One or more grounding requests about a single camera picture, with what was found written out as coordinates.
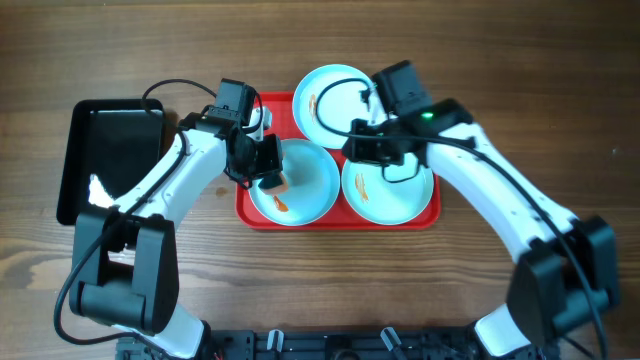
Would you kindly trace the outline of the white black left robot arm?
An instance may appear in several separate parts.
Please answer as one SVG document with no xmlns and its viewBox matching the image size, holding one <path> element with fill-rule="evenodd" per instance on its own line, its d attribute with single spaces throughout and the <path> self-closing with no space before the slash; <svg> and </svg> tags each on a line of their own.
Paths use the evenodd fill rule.
<svg viewBox="0 0 640 360">
<path fill-rule="evenodd" d="M 157 164 L 107 207 L 75 222 L 72 268 L 58 294 L 53 327 L 64 341 L 90 346 L 129 338 L 152 359 L 220 359 L 210 325 L 178 303 L 176 230 L 201 192 L 220 175 L 244 189 L 280 173 L 280 140 L 253 135 L 264 110 L 250 85 L 224 79 L 214 103 L 173 123 L 141 97 L 145 113 L 173 126 Z"/>
</svg>

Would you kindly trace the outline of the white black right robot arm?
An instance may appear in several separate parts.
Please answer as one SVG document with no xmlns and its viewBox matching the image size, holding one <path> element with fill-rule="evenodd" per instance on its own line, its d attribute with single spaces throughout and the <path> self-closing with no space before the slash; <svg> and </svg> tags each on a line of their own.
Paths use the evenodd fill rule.
<svg viewBox="0 0 640 360">
<path fill-rule="evenodd" d="M 581 220 L 539 191 L 459 102 L 433 102 L 410 62 L 363 85 L 362 102 L 377 95 L 387 118 L 379 125 L 353 121 L 344 155 L 381 168 L 415 155 L 480 213 L 515 263 L 504 304 L 474 325 L 484 350 L 502 357 L 542 348 L 590 323 L 607 358 L 602 317 L 620 302 L 612 227 L 599 216 Z"/>
</svg>

